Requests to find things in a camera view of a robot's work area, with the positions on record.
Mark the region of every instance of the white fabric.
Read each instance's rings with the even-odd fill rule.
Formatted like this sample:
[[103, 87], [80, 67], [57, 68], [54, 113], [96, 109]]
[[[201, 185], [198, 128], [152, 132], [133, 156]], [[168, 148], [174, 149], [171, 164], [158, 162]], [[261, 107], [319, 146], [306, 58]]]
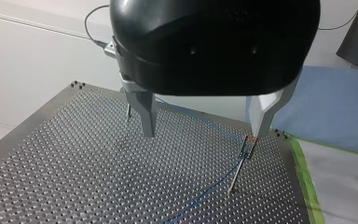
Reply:
[[326, 224], [358, 224], [358, 155], [305, 141], [301, 145]]

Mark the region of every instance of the wire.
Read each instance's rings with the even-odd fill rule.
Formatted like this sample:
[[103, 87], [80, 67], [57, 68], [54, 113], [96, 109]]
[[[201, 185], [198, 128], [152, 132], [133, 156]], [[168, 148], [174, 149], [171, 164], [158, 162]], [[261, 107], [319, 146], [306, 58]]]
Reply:
[[89, 32], [89, 28], [87, 26], [87, 20], [89, 19], [89, 16], [92, 15], [92, 13], [94, 13], [95, 11], [98, 11], [101, 8], [105, 8], [105, 7], [109, 7], [109, 5], [104, 5], [104, 6], [94, 8], [91, 12], [89, 12], [89, 14], [87, 14], [86, 18], [84, 19], [84, 28], [86, 28], [87, 36], [89, 37], [89, 39], [92, 42], [94, 42], [94, 44], [98, 45], [99, 47], [101, 47], [103, 49], [106, 47], [107, 43], [105, 43], [101, 40], [96, 40], [96, 39], [92, 38], [92, 36], [90, 35], [90, 32]]
[[237, 161], [237, 163], [231, 168], [231, 170], [226, 173], [219, 181], [214, 183], [212, 186], [210, 186], [207, 190], [205, 190], [197, 199], [194, 201], [185, 211], [181, 212], [179, 215], [172, 217], [171, 219], [168, 219], [164, 221], [164, 224], [171, 224], [176, 221], [178, 221], [183, 216], [187, 215], [192, 209], [194, 209], [204, 198], [206, 198], [212, 191], [214, 191], [217, 187], [219, 187], [223, 182], [225, 182], [238, 168], [238, 166], [241, 163], [241, 160], [246, 159], [248, 157], [248, 151], [243, 154], [243, 156]]
[[[191, 111], [189, 109], [186, 109], [184, 107], [178, 106], [178, 105], [172, 105], [169, 104], [168, 102], [164, 101], [161, 98], [156, 97], [156, 99], [160, 100], [162, 103], [166, 104], [166, 105], [171, 105], [174, 106], [176, 108], [178, 108], [179, 110], [182, 110], [184, 112], [186, 112], [190, 117], [193, 117], [195, 119], [199, 119], [202, 122], [207, 123], [208, 125], [212, 126], [213, 128], [215, 128], [217, 131], [219, 131], [220, 133], [232, 138], [235, 141], [238, 141], [239, 143], [242, 143], [243, 140], [241, 138], [239, 138], [237, 135], [229, 133], [228, 131], [226, 131], [225, 129], [221, 128], [219, 125], [217, 125], [216, 123], [212, 122], [211, 120], [207, 120], [207, 119], [202, 119], [201, 117], [195, 115], [194, 113], [191, 113]], [[233, 173], [235, 170], [237, 170], [238, 166], [241, 164], [242, 160], [245, 160], [249, 155], [249, 150], [247, 150], [245, 153], [243, 153], [243, 155], [240, 157], [240, 159], [237, 161], [237, 163], [228, 171], [228, 173], [226, 173], [222, 178], [220, 178], [220, 180], [218, 180], [216, 183], [214, 183], [212, 186], [210, 186], [208, 189], [206, 189], [205, 191], [203, 191], [201, 193], [201, 195], [183, 212], [181, 212], [180, 214], [176, 215], [175, 217], [172, 217], [166, 221], [164, 221], [164, 224], [171, 224], [174, 223], [176, 221], [178, 221], [180, 218], [182, 218], [183, 216], [187, 215], [192, 209], [194, 209], [203, 199], [205, 199], [212, 191], [214, 191], [217, 187], [219, 187], [223, 182], [225, 182]]]
[[350, 22], [356, 17], [357, 12], [358, 12], [358, 9], [357, 9], [357, 11], [354, 13], [354, 15], [351, 17], [350, 20], [348, 20], [347, 22], [345, 22], [344, 24], [342, 24], [342, 25], [340, 25], [340, 26], [338, 26], [338, 27], [334, 27], [334, 28], [318, 28], [318, 30], [328, 31], [328, 30], [337, 30], [337, 29], [339, 29], [339, 28], [342, 28], [342, 27], [348, 25], [348, 23], [350, 23]]
[[[191, 111], [189, 109], [186, 109], [186, 108], [178, 106], [178, 105], [169, 104], [166, 101], [164, 101], [164, 100], [162, 100], [162, 99], [160, 99], [158, 97], [156, 97], [156, 99], [159, 99], [164, 104], [171, 105], [171, 106], [174, 106], [174, 107], [176, 107], [176, 108], [178, 108], [178, 109], [180, 109], [182, 111], [185, 111], [190, 117], [200, 119], [201, 121], [206, 122], [207, 124], [214, 124], [215, 126], [213, 126], [213, 127], [216, 128], [216, 126], [217, 126], [219, 132], [223, 130], [223, 133], [228, 133], [226, 130], [220, 128], [217, 124], [213, 123], [212, 121], [206, 120], [206, 119], [201, 119], [200, 117], [198, 117], [194, 113], [191, 113]], [[238, 141], [239, 137], [237, 135], [229, 134], [228, 136], [233, 138], [234, 140]], [[234, 171], [240, 165], [241, 160], [248, 159], [249, 152], [250, 152], [250, 150], [246, 150], [245, 153], [238, 159], [237, 163], [228, 171], [228, 173], [226, 173], [220, 180], [218, 180], [216, 183], [214, 183], [212, 186], [210, 186], [208, 189], [206, 189], [204, 192], [202, 192], [202, 194], [185, 211], [181, 212], [180, 214], [176, 215], [175, 217], [172, 217], [172, 218], [164, 221], [163, 223], [164, 224], [172, 224], [172, 223], [180, 220], [182, 217], [187, 215], [189, 212], [191, 212], [191, 210], [194, 209], [204, 198], [206, 198], [212, 191], [214, 191], [217, 187], [219, 187], [223, 182], [225, 182], [234, 173]], [[310, 210], [313, 210], [313, 211], [323, 212], [323, 213], [326, 213], [326, 214], [328, 214], [330, 216], [341, 217], [341, 216], [338, 216], [338, 215], [333, 214], [331, 212], [325, 211], [325, 210], [323, 210], [321, 208], [313, 207], [311, 204], [307, 205], [305, 203], [304, 205], [302, 205], [302, 204], [299, 204], [297, 202], [287, 202], [287, 201], [283, 201], [283, 200], [279, 200], [279, 199], [271, 199], [270, 197], [263, 197], [261, 195], [255, 194], [255, 193], [248, 193], [248, 192], [244, 192], [244, 193], [246, 195], [251, 195], [251, 196], [254, 196], [254, 197], [259, 198], [259, 199], [264, 199], [266, 201], [278, 202], [278, 203], [282, 203], [282, 204], [290, 204], [290, 205], [293, 205], [293, 206], [302, 207], [302, 208], [310, 209]]]

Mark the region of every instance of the black plastic cover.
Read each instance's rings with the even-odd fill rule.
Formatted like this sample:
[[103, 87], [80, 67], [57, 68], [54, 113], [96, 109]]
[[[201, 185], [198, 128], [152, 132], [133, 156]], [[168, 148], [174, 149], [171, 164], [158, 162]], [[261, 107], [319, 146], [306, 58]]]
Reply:
[[120, 72], [169, 95], [258, 95], [298, 75], [319, 0], [111, 0]]

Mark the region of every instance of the blue cable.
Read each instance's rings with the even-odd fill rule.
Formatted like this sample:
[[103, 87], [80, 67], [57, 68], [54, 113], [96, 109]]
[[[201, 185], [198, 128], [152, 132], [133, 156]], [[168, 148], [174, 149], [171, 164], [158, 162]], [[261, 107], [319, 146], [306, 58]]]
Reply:
[[238, 168], [238, 166], [240, 165], [241, 160], [245, 159], [248, 156], [248, 151], [246, 151], [243, 156], [237, 161], [237, 163], [235, 164], [235, 166], [233, 166], [231, 168], [231, 170], [225, 174], [225, 176], [223, 176], [223, 178], [221, 178], [219, 181], [217, 181], [214, 185], [210, 186], [207, 190], [205, 190], [197, 199], [196, 201], [194, 201], [190, 207], [188, 207], [185, 211], [183, 211], [182, 213], [180, 213], [179, 215], [172, 217], [169, 220], [164, 221], [164, 224], [171, 224], [174, 223], [176, 221], [178, 221], [179, 219], [181, 219], [183, 216], [187, 215], [187, 213], [189, 213], [192, 209], [194, 209], [204, 198], [206, 198], [212, 191], [214, 191], [217, 187], [219, 187], [223, 182], [225, 182], [233, 173], [234, 171]]
[[[178, 106], [178, 105], [172, 105], [167, 103], [166, 101], [156, 97], [157, 99], [159, 99], [161, 102], [163, 102], [164, 104], [167, 105], [171, 105], [174, 106], [182, 111], [184, 111], [185, 113], [187, 113], [190, 117], [193, 117], [195, 119], [199, 119], [204, 123], [207, 123], [208, 125], [212, 126], [213, 128], [215, 128], [217, 131], [219, 131], [220, 133], [223, 133], [225, 135], [227, 135], [228, 137], [238, 141], [239, 143], [242, 143], [242, 139], [240, 137], [238, 137], [235, 134], [232, 133], [228, 133], [225, 129], [221, 128], [219, 125], [215, 124], [214, 122], [212, 122], [211, 120], [207, 120], [207, 119], [202, 119], [200, 118], [198, 115], [191, 113], [190, 110]], [[240, 159], [237, 161], [237, 163], [231, 168], [231, 170], [229, 170], [228, 173], [226, 173], [219, 181], [217, 181], [216, 183], [214, 183], [212, 186], [210, 186], [208, 189], [206, 189], [197, 199], [196, 201], [194, 201], [185, 211], [181, 212], [180, 214], [178, 214], [175, 217], [170, 218], [169, 220], [164, 221], [164, 224], [171, 224], [174, 223], [176, 221], [178, 221], [179, 219], [181, 219], [183, 216], [187, 215], [192, 209], [194, 209], [204, 198], [206, 198], [212, 191], [214, 191], [217, 187], [219, 187], [223, 182], [225, 182], [233, 173], [234, 171], [238, 168], [238, 166], [241, 163], [241, 160], [244, 160], [245, 158], [248, 157], [249, 152], [246, 151], [245, 153], [243, 153], [243, 155], [240, 157]]]

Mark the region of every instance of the black cable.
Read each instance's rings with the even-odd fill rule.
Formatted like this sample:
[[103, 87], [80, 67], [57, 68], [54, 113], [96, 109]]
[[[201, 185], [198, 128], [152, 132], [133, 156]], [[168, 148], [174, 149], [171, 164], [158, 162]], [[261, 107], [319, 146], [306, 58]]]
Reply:
[[342, 27], [348, 25], [348, 23], [350, 23], [356, 17], [357, 12], [358, 12], [358, 10], [354, 13], [354, 15], [351, 17], [350, 20], [348, 20], [347, 22], [345, 22], [344, 24], [342, 24], [342, 25], [340, 25], [338, 27], [334, 27], [334, 28], [318, 28], [318, 30], [337, 30], [339, 28], [342, 28]]
[[104, 5], [104, 6], [100, 6], [100, 7], [96, 7], [94, 8], [91, 12], [89, 12], [89, 14], [86, 16], [86, 18], [84, 19], [84, 27], [86, 28], [86, 33], [87, 35], [89, 36], [89, 39], [94, 42], [94, 44], [98, 45], [99, 47], [101, 48], [105, 48], [107, 43], [101, 41], [101, 40], [96, 40], [94, 38], [91, 37], [90, 33], [89, 33], [89, 28], [87, 27], [87, 20], [89, 19], [89, 16], [94, 13], [95, 11], [101, 9], [101, 8], [104, 8], [104, 7], [109, 7], [109, 5]]

